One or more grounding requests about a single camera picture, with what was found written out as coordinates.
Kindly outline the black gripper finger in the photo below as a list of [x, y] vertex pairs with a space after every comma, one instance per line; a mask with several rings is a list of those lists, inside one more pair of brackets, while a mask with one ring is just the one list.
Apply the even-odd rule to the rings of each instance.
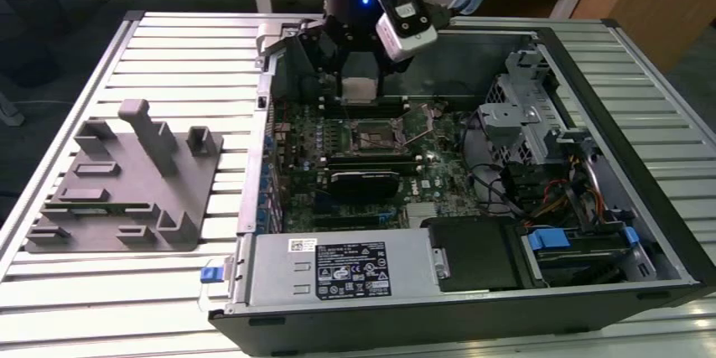
[[413, 61], [413, 58], [409, 57], [402, 61], [394, 61], [385, 53], [374, 53], [373, 57], [378, 67], [376, 96], [382, 97], [385, 94], [385, 78], [394, 73], [404, 73]]
[[334, 97], [344, 95], [342, 68], [350, 53], [350, 29], [336, 17], [304, 19], [296, 34], [313, 71], [330, 75], [334, 80]]

